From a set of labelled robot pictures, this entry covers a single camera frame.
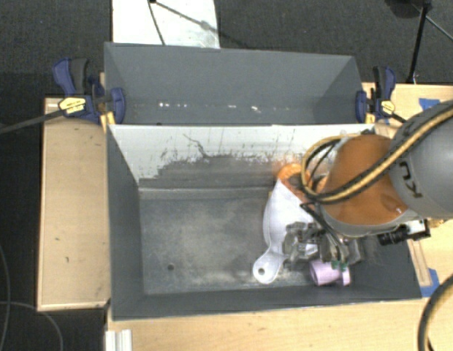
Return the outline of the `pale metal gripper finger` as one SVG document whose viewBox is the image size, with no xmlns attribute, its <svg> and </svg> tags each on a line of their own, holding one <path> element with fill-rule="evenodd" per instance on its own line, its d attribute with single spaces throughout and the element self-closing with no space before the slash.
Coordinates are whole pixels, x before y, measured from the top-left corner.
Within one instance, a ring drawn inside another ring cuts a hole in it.
<svg viewBox="0 0 453 351">
<path fill-rule="evenodd" d="M 284 241 L 283 253 L 290 264 L 308 263 L 318 256 L 318 246 L 301 243 L 297 240 Z"/>
<path fill-rule="evenodd" d="M 316 238 L 320 233 L 320 229 L 313 222 L 295 222 L 286 226 L 286 233 L 294 238 Z"/>
</svg>

